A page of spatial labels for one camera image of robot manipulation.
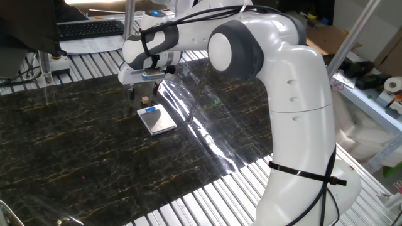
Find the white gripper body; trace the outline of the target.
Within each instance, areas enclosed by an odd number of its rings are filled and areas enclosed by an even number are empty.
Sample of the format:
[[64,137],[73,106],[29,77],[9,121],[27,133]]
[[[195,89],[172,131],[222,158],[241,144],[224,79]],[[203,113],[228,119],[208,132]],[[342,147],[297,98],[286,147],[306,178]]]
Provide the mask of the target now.
[[176,72],[173,65],[165,68],[134,70],[126,62],[124,62],[118,72],[118,80],[123,85],[133,85],[145,82],[157,82],[166,78],[171,78]]

